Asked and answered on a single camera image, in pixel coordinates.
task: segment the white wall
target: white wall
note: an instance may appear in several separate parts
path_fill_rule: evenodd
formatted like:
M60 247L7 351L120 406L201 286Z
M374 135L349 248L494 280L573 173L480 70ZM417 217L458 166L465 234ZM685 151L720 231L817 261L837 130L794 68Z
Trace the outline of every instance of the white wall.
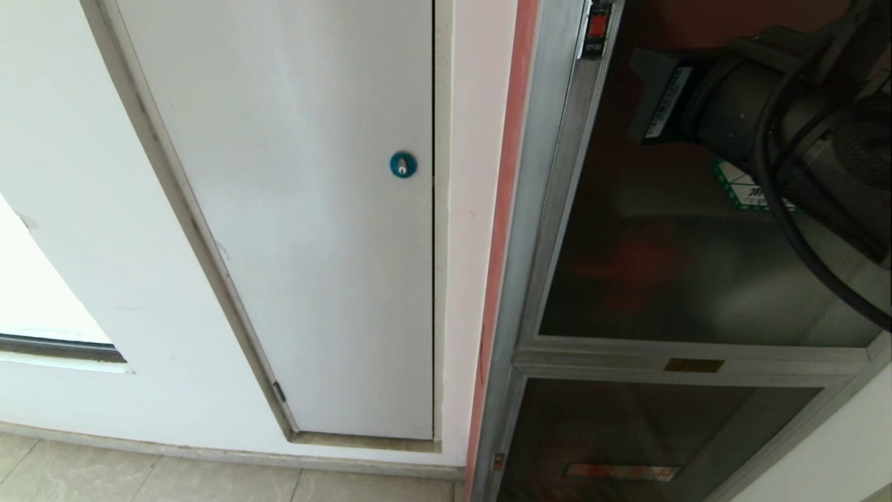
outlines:
M892 482L892 364L734 502L861 502Z
M285 441L161 191L80 6L0 7L0 190L128 359L0 362L0 422L203 448L463 465L515 0L455 0L442 452Z

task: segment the door hinge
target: door hinge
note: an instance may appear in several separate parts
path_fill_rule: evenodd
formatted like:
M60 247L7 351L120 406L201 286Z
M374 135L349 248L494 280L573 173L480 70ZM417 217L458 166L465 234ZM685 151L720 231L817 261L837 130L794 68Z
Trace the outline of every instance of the door hinge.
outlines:
M576 59L600 59L607 45L607 25L613 4L591 0L586 3L579 27Z
M282 392L282 387L278 384L277 381L273 382L273 390L276 392L276 397L279 398L279 401L285 402L285 393Z

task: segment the baseboard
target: baseboard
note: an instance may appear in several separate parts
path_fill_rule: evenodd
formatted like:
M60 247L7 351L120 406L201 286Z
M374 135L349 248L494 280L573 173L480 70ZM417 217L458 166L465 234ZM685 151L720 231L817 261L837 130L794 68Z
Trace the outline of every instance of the baseboard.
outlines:
M53 431L6 422L0 422L0 432L17 434L20 436L30 436L32 438L48 439L51 441L60 441L63 443L72 443L93 448L117 449L133 453L144 453L147 455L178 456L195 460L273 465L276 467L315 469L319 471L403 476L447 481L462 481L465 479L464 467L452 467L447 465L398 464L376 460L354 460L346 458L329 458L324 456L279 455L273 453L257 453L252 451L215 448L192 448L135 441L132 439L106 438L104 436L92 436L77 432Z
M862 502L888 502L889 500L892 500L892 484L884 486Z

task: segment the white door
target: white door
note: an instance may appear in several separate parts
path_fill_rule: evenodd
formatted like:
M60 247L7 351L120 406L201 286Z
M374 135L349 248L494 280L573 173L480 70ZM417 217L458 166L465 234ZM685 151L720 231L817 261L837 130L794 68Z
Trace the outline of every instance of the white door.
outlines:
M300 429L430 439L431 2L118 4Z

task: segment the glass panel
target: glass panel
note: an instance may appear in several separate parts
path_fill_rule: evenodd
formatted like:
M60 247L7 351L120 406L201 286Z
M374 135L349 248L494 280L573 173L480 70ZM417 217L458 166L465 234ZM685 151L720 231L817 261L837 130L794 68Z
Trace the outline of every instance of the glass panel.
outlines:
M771 24L813 29L838 15L836 7L770 5L626 5L541 335L865 347L879 334L799 262L771 215L736 207L711 169L714 155L626 136L642 87L629 69L634 47L721 46ZM804 214L797 219L831 268L889 308L888 271Z
M698 502L820 389L530 379L499 502Z
M111 343L0 195L0 334Z

